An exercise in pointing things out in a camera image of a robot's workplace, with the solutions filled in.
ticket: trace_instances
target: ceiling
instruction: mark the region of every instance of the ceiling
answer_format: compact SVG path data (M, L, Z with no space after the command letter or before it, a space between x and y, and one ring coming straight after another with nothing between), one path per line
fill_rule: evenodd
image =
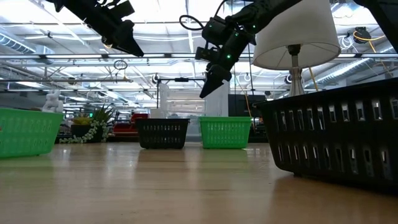
M206 62L194 60L192 54L197 47L203 47L205 41L201 37L200 31L185 30L178 19L182 14L189 14L196 17L199 21L206 22L213 16L221 0L146 0L130 1L135 13L125 17L130 19L136 25L134 26L134 38L146 54L190 54L186 57L174 58L128 58L124 59L128 68L117 71L114 69L114 63L117 58L106 60L98 59L58 59L51 63L42 63L34 60L5 60L0 76L3 79L54 79L65 80L75 77L82 80L96 80L97 82L77 82L69 83L41 83L42 89L61 88L61 89L86 89L86 92L65 92L65 96L76 96L87 98L89 102L102 102L109 100L108 96L98 94L98 89L102 88L112 90L130 89L132 91L115 91L117 97L110 97L109 102L130 104L137 103L141 107L154 106L156 102L156 85L152 78L158 75L160 78L204 78ZM243 6L243 2L234 1L225 4L221 9L219 16L224 17L238 12ZM337 33L342 40L347 32L354 31L355 27L365 26L373 38L383 36L382 30L377 25L370 12L354 4L331 4L331 10L335 21ZM100 41L100 36L89 29L84 22L64 8L56 13L52 3L39 0L0 0L0 32L12 35L13 38L28 46L46 46L55 54L121 54L122 52L106 48ZM388 48L389 42L386 38L374 42L377 49ZM369 52L368 44L353 44L350 47L342 45L344 53ZM252 54L254 46L249 46L244 51L245 54ZM0 52L5 55L16 55L19 52L0 45ZM313 68L314 74L321 75L329 69L341 64L342 61L335 60L324 65ZM286 89L289 88L284 83L284 78L289 74L288 71L265 70L253 65L250 66L249 60L242 60L236 63L234 76L244 89L253 88L259 91L256 94L264 94L265 89ZM128 82L100 82L103 80L123 79ZM310 72L303 71L303 79L310 80ZM231 82L232 88L235 88L237 82ZM189 91L192 94L186 94L186 102L180 102L182 105L191 106L197 100L202 81L175 83L169 82L168 85L174 92ZM337 82L328 83L323 88L333 88ZM12 83L8 88L13 89L32 89L33 87ZM283 91L275 91L271 96L278 98L283 96ZM70 102L81 102L69 98Z

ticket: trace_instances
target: lamp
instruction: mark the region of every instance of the lamp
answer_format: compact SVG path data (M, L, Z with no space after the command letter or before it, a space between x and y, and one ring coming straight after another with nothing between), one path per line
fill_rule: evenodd
M291 90L301 88L290 93L303 93L303 68L327 63L341 53L328 0L302 0L279 14L257 34L256 40L253 64L290 70Z

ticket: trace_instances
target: green basket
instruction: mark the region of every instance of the green basket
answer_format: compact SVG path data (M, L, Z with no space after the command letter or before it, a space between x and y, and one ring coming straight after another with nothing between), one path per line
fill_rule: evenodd
M63 114L0 109L0 158L51 152Z
M200 117L205 149L242 149L248 145L250 117Z

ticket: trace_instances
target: white statue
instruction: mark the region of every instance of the white statue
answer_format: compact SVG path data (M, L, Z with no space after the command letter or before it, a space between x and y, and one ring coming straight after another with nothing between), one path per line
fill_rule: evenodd
M51 90L47 96L45 96L46 101L42 111L49 113L63 113L63 103L58 100L60 94L60 90Z

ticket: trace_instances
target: black basket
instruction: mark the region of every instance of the black basket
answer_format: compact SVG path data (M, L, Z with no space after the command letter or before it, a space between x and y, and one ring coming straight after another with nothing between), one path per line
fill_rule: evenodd
M189 119L137 119L139 144L145 149L182 149Z
M398 185L398 78L257 107L280 169Z

